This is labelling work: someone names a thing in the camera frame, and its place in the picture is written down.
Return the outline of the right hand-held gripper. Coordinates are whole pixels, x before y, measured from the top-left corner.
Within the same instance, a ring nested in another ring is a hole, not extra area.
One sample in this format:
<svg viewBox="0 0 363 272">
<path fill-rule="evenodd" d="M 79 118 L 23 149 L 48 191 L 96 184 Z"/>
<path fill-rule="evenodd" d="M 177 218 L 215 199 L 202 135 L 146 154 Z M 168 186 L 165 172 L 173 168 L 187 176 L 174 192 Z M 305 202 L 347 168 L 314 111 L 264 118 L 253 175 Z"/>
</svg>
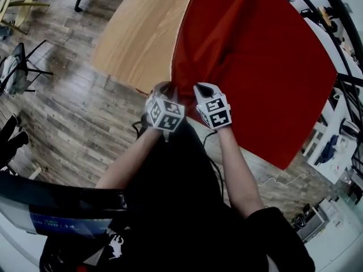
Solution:
<svg viewBox="0 0 363 272">
<path fill-rule="evenodd" d="M 193 86 L 197 100 L 197 111 L 202 121 L 212 130 L 230 125 L 231 107 L 226 95 L 220 88 L 211 83 L 197 83 Z"/>
</svg>

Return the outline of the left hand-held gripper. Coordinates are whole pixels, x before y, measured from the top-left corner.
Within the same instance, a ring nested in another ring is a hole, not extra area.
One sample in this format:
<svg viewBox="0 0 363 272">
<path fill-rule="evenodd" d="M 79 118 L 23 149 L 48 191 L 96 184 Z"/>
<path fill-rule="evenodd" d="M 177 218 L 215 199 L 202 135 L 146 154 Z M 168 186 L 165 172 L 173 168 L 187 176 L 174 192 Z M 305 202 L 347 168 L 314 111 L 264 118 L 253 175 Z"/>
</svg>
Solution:
<svg viewBox="0 0 363 272">
<path fill-rule="evenodd" d="M 161 131 L 166 142 L 185 117 L 185 106 L 178 104 L 178 87 L 170 83 L 164 81 L 154 86 L 143 114 L 146 124 Z M 168 88 L 169 99 L 163 96 Z"/>
</svg>

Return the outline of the red cloth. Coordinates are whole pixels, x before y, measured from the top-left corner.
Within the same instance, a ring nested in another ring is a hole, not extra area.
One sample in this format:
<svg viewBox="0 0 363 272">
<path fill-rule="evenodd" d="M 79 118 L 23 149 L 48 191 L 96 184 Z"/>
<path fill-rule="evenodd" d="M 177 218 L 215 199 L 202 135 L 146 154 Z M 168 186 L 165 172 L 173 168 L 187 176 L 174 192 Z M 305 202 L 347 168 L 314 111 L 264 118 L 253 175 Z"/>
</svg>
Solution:
<svg viewBox="0 0 363 272">
<path fill-rule="evenodd" d="M 301 149 L 337 71 L 287 0 L 190 0 L 171 80 L 195 120 L 193 86 L 218 86 L 231 105 L 238 144 L 280 169 Z"/>
</svg>

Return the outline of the person's left forearm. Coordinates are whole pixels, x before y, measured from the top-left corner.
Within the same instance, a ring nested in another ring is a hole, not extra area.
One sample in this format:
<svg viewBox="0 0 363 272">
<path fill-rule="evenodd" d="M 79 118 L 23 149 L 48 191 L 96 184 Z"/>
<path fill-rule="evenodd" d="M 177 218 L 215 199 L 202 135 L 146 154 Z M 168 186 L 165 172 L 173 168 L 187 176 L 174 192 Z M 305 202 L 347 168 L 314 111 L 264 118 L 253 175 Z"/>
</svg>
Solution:
<svg viewBox="0 0 363 272">
<path fill-rule="evenodd" d="M 96 189 L 124 189 L 141 168 L 162 133 L 152 127 L 146 131 L 112 164 L 97 182 Z"/>
</svg>

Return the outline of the person's right forearm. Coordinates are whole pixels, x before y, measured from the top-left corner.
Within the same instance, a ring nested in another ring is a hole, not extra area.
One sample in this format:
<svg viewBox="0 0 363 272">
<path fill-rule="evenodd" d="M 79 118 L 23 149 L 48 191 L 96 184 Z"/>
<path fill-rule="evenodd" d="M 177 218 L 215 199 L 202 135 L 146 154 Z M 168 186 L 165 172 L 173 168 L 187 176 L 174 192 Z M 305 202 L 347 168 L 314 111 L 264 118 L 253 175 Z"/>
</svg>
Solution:
<svg viewBox="0 0 363 272">
<path fill-rule="evenodd" d="M 217 130 L 222 152 L 222 165 L 230 204 L 241 216 L 264 208 L 257 182 L 249 169 L 231 127 Z"/>
</svg>

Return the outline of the person's black shirt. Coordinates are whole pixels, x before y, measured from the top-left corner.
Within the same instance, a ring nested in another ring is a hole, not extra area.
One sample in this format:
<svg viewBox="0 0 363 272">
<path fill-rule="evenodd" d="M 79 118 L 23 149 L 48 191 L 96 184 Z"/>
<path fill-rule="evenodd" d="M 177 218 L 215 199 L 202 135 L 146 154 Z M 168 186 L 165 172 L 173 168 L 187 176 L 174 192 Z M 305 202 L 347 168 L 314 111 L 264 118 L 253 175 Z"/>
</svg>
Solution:
<svg viewBox="0 0 363 272">
<path fill-rule="evenodd" d="M 315 272 L 276 207 L 244 218 L 224 203 L 194 128 L 163 134 L 124 192 L 128 219 L 98 239 L 50 236 L 41 272 Z"/>
</svg>

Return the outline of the white table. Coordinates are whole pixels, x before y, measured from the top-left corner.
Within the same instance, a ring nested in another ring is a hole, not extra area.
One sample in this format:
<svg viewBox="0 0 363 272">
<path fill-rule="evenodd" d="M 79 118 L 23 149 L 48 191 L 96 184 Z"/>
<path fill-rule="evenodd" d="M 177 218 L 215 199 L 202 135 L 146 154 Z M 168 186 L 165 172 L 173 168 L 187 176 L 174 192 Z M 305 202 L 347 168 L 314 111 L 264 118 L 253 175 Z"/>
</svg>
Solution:
<svg viewBox="0 0 363 272">
<path fill-rule="evenodd" d="M 308 164 L 333 184 L 337 183 L 345 171 L 352 168 L 352 158 L 358 140 L 350 141 L 339 133 L 339 127 L 344 118 L 351 120 L 344 96 L 335 95 L 336 106 L 328 101 L 322 110 L 322 122 L 316 122 L 313 127 L 313 137 L 302 148 L 303 156 L 307 157 Z M 338 135 L 336 152 L 332 159 L 320 163 L 320 154 L 333 135 Z"/>
</svg>

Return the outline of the navy blue cloth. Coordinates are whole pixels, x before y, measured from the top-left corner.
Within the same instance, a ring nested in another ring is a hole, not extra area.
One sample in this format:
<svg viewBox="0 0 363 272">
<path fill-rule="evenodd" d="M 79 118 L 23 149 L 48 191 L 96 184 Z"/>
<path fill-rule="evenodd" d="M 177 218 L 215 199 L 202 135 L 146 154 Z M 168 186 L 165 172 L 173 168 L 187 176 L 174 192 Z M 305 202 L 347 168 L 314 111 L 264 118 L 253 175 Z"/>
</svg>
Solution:
<svg viewBox="0 0 363 272">
<path fill-rule="evenodd" d="M 330 141 L 326 144 L 322 153 L 320 154 L 320 163 L 326 163 L 333 158 L 334 153 L 336 152 L 335 146 L 337 144 L 338 138 L 338 135 L 333 135 L 331 137 Z"/>
</svg>

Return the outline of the silver electric kettle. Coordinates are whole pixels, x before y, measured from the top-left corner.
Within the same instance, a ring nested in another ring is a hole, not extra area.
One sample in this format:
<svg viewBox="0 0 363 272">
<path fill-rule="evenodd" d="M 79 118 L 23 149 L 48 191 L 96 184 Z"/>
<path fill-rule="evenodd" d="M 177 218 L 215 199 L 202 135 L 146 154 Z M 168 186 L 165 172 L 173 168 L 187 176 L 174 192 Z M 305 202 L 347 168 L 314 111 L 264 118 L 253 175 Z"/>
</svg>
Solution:
<svg viewBox="0 0 363 272">
<path fill-rule="evenodd" d="M 339 133 L 346 140 L 356 141 L 358 140 L 360 129 L 355 123 L 344 118 L 340 124 Z"/>
</svg>

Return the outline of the black folding chair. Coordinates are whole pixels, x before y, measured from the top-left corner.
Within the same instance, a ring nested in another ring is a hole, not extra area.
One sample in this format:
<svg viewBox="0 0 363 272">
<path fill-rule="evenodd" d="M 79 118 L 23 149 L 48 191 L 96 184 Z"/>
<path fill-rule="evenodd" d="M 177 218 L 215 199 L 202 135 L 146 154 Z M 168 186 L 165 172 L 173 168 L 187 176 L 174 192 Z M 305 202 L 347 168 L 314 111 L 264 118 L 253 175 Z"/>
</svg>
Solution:
<svg viewBox="0 0 363 272">
<path fill-rule="evenodd" d="M 52 72 L 30 69 L 27 65 L 29 58 L 46 42 L 47 40 L 43 40 L 28 54 L 25 52 L 24 43 L 20 42 L 13 53 L 0 62 L 0 66 L 3 66 L 0 77 L 0 96 L 4 92 L 11 96 L 35 92 L 30 89 L 30 86 L 40 75 L 53 76 Z"/>
</svg>

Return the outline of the round yellow table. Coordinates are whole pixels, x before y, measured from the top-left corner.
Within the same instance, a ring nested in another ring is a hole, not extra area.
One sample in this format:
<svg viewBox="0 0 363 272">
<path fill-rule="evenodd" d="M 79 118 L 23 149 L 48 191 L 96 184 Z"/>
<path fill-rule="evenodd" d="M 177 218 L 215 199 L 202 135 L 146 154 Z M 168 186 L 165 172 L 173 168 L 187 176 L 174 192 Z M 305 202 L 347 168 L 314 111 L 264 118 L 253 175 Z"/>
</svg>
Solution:
<svg viewBox="0 0 363 272">
<path fill-rule="evenodd" d="M 0 0 L 0 26 L 6 26 L 10 29 L 17 31 L 23 35 L 27 35 L 28 33 L 20 28 L 20 26 L 24 23 L 27 16 L 30 13 L 32 7 L 49 7 L 50 4 L 46 3 L 38 3 L 37 0 L 23 0 L 23 1 L 15 1 L 15 0 Z M 8 8 L 18 7 L 18 12 L 16 14 L 14 24 L 5 21 L 4 17 Z"/>
</svg>

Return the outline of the black monitor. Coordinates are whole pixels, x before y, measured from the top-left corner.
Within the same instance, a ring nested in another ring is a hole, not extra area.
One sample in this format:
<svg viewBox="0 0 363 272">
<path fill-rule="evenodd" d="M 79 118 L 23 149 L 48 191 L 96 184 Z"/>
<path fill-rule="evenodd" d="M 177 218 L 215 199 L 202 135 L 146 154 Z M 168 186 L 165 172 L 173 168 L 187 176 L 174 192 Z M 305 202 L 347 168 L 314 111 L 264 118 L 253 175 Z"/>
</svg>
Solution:
<svg viewBox="0 0 363 272">
<path fill-rule="evenodd" d="M 0 213 L 28 233 L 94 238 L 126 210 L 120 190 L 50 184 L 0 171 Z"/>
</svg>

